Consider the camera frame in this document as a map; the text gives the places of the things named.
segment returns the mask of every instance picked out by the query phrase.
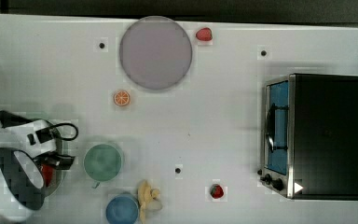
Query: red strawberry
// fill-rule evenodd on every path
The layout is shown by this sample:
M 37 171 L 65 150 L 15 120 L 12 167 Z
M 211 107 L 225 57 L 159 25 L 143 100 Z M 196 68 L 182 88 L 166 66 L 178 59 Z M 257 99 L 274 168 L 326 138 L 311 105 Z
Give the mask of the red strawberry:
M 201 41 L 211 41 L 212 30 L 208 27 L 202 28 L 196 33 L 196 38 Z
M 219 199 L 225 195 L 225 192 L 223 191 L 222 187 L 220 185 L 213 185 L 211 188 L 211 196 L 214 199 Z

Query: oven window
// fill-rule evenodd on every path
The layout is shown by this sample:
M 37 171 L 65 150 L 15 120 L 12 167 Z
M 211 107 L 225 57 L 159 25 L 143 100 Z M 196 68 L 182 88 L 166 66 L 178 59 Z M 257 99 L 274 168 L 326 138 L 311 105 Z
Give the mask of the oven window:
M 287 167 L 287 123 L 289 106 L 289 83 L 287 81 L 269 86 L 269 108 L 274 113 L 273 144 L 268 149 L 267 168 L 286 175 Z

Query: green object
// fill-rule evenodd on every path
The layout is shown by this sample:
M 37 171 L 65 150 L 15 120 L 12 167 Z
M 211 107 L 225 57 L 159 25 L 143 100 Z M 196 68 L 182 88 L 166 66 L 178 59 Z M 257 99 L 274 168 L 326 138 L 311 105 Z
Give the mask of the green object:
M 123 157 L 118 147 L 107 144 L 100 144 L 92 147 L 84 159 L 84 169 L 92 179 L 97 182 L 96 189 L 100 181 L 107 181 L 118 175 L 121 170 Z

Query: bowl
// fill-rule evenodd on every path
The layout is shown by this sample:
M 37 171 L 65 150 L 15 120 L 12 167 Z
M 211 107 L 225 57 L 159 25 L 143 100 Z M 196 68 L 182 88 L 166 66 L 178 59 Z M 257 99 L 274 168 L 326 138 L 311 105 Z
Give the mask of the bowl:
M 138 216 L 138 200 L 130 194 L 120 194 L 106 206 L 106 219 L 110 224 L 133 224 Z

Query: cable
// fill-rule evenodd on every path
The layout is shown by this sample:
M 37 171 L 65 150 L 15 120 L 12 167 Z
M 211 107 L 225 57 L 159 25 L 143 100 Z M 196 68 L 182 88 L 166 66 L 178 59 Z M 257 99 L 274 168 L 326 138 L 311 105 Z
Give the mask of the cable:
M 54 124 L 54 125 L 51 125 L 49 126 L 47 129 L 51 130 L 51 129 L 54 129 L 54 128 L 58 128 L 58 127 L 61 127 L 61 126 L 71 126 L 75 129 L 76 131 L 76 134 L 75 136 L 71 137 L 71 138 L 64 138 L 64 137 L 61 137 L 60 135 L 57 135 L 57 134 L 54 134 L 54 136 L 58 139 L 61 139 L 63 141 L 73 141 L 77 138 L 77 136 L 79 135 L 79 130 L 78 128 L 75 126 L 75 124 L 72 124 L 72 123 L 60 123 L 60 124 Z

